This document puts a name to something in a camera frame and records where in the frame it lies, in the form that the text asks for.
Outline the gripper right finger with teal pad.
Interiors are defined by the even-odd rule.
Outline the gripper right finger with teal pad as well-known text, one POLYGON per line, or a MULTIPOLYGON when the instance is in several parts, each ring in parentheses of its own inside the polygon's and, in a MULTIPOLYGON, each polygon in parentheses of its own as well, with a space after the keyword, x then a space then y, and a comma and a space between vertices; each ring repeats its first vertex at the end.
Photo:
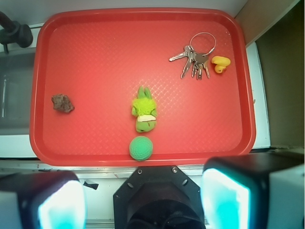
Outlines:
POLYGON ((305 156, 292 152, 210 158, 201 200, 213 229, 302 229, 305 156))

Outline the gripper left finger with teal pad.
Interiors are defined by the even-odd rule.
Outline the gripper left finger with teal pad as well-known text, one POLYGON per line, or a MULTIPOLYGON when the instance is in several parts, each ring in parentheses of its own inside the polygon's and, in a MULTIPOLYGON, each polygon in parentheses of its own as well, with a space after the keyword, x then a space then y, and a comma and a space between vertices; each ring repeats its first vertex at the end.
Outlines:
POLYGON ((2 229, 83 229, 86 218, 84 188, 71 171, 0 177, 2 229))

